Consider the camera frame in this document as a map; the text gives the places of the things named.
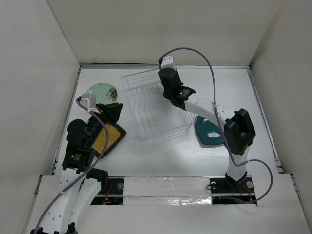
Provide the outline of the yellow square plate black rim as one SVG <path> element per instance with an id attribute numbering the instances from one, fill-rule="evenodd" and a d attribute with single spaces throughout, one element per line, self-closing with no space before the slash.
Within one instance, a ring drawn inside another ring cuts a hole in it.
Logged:
<path id="1" fill-rule="evenodd" d="M 127 134 L 126 131 L 118 124 L 115 125 L 106 124 L 105 126 L 108 130 L 108 144 L 102 158 L 104 158 L 114 148 L 116 148 L 117 145 L 122 141 L 122 139 Z M 100 134 L 98 135 L 97 139 L 95 140 L 92 146 L 96 158 L 98 158 L 102 153 L 105 143 L 106 143 L 106 132 L 104 129 L 102 129 L 102 131 L 100 132 Z"/>

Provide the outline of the mint floral round plate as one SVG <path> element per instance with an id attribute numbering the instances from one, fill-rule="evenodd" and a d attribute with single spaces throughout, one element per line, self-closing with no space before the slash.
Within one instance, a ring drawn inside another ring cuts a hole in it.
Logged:
<path id="1" fill-rule="evenodd" d="M 96 96 L 96 104 L 112 104 L 118 98 L 117 89 L 109 83 L 95 84 L 86 93 Z"/>

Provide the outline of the teal square plate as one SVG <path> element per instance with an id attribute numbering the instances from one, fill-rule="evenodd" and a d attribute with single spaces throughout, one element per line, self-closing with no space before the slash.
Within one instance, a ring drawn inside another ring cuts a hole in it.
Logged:
<path id="1" fill-rule="evenodd" d="M 196 117 L 195 132 L 199 142 L 204 146 L 219 146 L 224 144 L 220 128 L 201 116 Z"/>

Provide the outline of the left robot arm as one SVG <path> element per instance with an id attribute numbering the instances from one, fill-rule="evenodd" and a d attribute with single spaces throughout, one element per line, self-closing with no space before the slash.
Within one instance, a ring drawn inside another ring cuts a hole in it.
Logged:
<path id="1" fill-rule="evenodd" d="M 91 116 L 75 119 L 67 127 L 67 147 L 62 163 L 58 194 L 39 218 L 33 234 L 76 234 L 78 226 L 98 193 L 111 190 L 107 171 L 95 168 L 124 138 L 118 121 L 122 103 L 77 104 Z"/>

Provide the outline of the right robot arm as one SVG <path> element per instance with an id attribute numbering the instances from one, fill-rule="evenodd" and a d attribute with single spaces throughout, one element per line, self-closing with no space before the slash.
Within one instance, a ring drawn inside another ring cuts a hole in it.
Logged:
<path id="1" fill-rule="evenodd" d="M 238 111 L 224 107 L 218 109 L 215 103 L 199 95 L 196 90 L 184 86 L 178 71 L 173 68 L 160 69 L 158 75 L 164 89 L 163 95 L 173 106 L 201 116 L 219 127 L 229 151 L 225 186 L 229 191 L 236 192 L 243 186 L 247 175 L 247 154 L 256 135 L 248 111 L 242 108 Z"/>

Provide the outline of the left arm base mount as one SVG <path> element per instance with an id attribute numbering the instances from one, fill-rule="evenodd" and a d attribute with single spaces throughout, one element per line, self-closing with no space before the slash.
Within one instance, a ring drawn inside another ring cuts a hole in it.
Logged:
<path id="1" fill-rule="evenodd" d="M 93 198 L 91 205 L 122 205 L 124 177 L 109 176 L 107 171 L 93 168 L 86 176 L 87 179 L 96 179 L 101 190 Z"/>

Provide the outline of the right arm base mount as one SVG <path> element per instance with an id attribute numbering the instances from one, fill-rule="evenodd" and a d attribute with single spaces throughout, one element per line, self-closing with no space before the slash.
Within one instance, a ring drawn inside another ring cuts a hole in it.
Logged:
<path id="1" fill-rule="evenodd" d="M 239 204 L 239 202 L 225 197 L 239 199 L 243 203 L 256 200 L 252 178 L 247 174 L 238 182 L 227 175 L 211 177 L 206 185 L 206 190 L 211 192 L 213 205 Z"/>

